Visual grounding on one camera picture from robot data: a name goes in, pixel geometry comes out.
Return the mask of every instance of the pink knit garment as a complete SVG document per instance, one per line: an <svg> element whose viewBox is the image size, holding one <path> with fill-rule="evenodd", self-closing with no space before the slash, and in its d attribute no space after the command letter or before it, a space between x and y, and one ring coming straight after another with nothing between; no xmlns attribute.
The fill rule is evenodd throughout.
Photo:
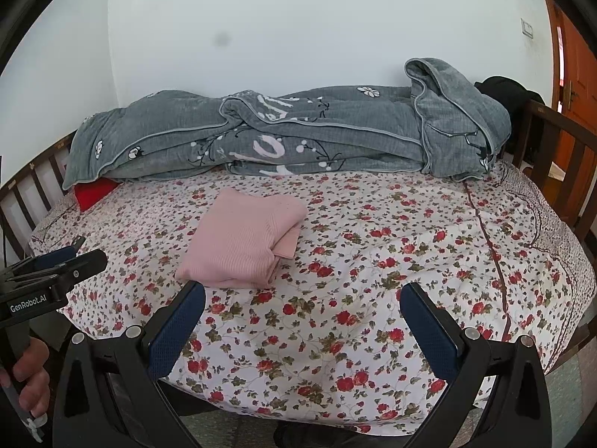
<svg viewBox="0 0 597 448"><path fill-rule="evenodd" d="M214 288L267 288L280 258L292 259L306 206L289 195L223 189L201 217L177 280Z"/></svg>

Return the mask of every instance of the finger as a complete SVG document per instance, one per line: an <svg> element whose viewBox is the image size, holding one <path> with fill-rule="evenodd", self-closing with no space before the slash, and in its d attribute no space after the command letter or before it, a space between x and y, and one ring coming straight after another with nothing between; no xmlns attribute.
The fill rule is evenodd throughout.
<svg viewBox="0 0 597 448"><path fill-rule="evenodd" d="M19 382L28 379L40 371L49 356L48 346L39 339L31 338L28 349L23 352L23 356L14 364L14 378Z"/></svg>
<svg viewBox="0 0 597 448"><path fill-rule="evenodd" d="M8 372L2 368L0 368L0 386L10 387L10 377L8 377Z"/></svg>
<svg viewBox="0 0 597 448"><path fill-rule="evenodd" d="M40 417L43 416L44 413L47 412L48 407L50 405L50 387L46 386L46 390L42 394L40 400L35 405L35 407L31 410L31 414L33 417Z"/></svg>
<svg viewBox="0 0 597 448"><path fill-rule="evenodd" d="M23 388L21 395L19 396L19 404L21 407L26 411L31 411L35 405L40 402L41 397L44 395L44 392L46 392L49 382L50 376L44 369L31 376L29 382Z"/></svg>

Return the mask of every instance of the wooden door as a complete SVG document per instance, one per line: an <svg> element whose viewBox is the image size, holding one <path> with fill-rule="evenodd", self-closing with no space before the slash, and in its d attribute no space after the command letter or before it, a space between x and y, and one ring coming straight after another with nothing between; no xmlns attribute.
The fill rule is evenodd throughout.
<svg viewBox="0 0 597 448"><path fill-rule="evenodd" d="M560 28L563 41L562 114L597 134L597 58L568 17L557 8L554 14L556 22L552 21L551 25L555 23ZM562 133L554 161L563 170L568 168L573 146L573 137ZM597 157L586 149L577 182L568 200L566 216L578 217L596 166Z"/></svg>

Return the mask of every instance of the wooden bed rail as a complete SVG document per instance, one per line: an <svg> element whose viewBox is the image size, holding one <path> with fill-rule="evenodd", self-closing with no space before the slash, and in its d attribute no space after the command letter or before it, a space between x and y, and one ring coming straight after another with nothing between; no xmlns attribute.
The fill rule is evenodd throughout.
<svg viewBox="0 0 597 448"><path fill-rule="evenodd" d="M59 151L61 151L64 148L66 148L67 150L70 150L71 143L73 141L74 136L75 136L75 132L72 132L71 134L65 136L61 140L58 140L56 143L54 143L49 148L45 149L38 156L36 156L33 160L31 160L27 165L25 165L23 168L21 168L21 170L16 172L10 178L10 180L8 180L0 188L0 220L1 220L0 224L2 224L2 229L3 229L3 232L8 240L8 243L10 244L11 248L13 248L13 251L15 252L17 257L19 257L19 259L23 259L25 257L25 245L21 244L19 242L19 240L17 239L17 236L14 233L14 230L12 229L12 227L10 226L10 223L8 222L8 218L6 217L6 214L4 213L4 210L2 209L1 202L5 198L9 197L10 195L13 195L17 204L19 204L19 208L21 209L21 213L23 214L23 217L25 218L26 223L31 228L31 231L34 230L35 222L33 220L31 212L27 209L27 205L25 204L25 201L23 200L23 196L21 195L21 192L19 190L19 184L25 178L31 177L34 181L35 189L37 190L38 195L40 196L41 202L44 204L44 207L49 212L51 209L50 201L48 200L48 196L47 196L46 192L44 191L44 188L40 182L40 178L36 172L36 169L40 165L42 165L46 162L49 162L50 166L52 167L52 171L54 172L54 177L56 179L56 182L58 183L58 186L60 187L60 189L62 189L62 183L63 183L64 179L62 177L62 173L58 166L58 162L56 161L56 153L58 153Z"/></svg>

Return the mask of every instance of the screw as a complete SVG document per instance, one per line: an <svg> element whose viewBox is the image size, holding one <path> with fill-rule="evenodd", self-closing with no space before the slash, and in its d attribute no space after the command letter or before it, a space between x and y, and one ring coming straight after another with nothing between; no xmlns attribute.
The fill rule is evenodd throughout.
<svg viewBox="0 0 597 448"><path fill-rule="evenodd" d="M84 333L78 332L78 333L76 333L76 334L73 335L73 338L72 338L73 344L78 345L83 340L85 340L85 334Z"/></svg>
<svg viewBox="0 0 597 448"><path fill-rule="evenodd" d="M126 329L126 336L130 339L135 339L139 337L140 333L141 327L139 327L138 325L133 325L132 327Z"/></svg>
<svg viewBox="0 0 597 448"><path fill-rule="evenodd" d="M481 337L481 334L479 333L479 331L477 329L469 327L469 328L465 329L465 336L466 336L466 338L471 339L471 340L479 340L479 337Z"/></svg>
<svg viewBox="0 0 597 448"><path fill-rule="evenodd" d="M530 338L528 335L521 335L520 339L521 344L523 344L525 347L532 347L535 345L535 342L533 342L532 338Z"/></svg>

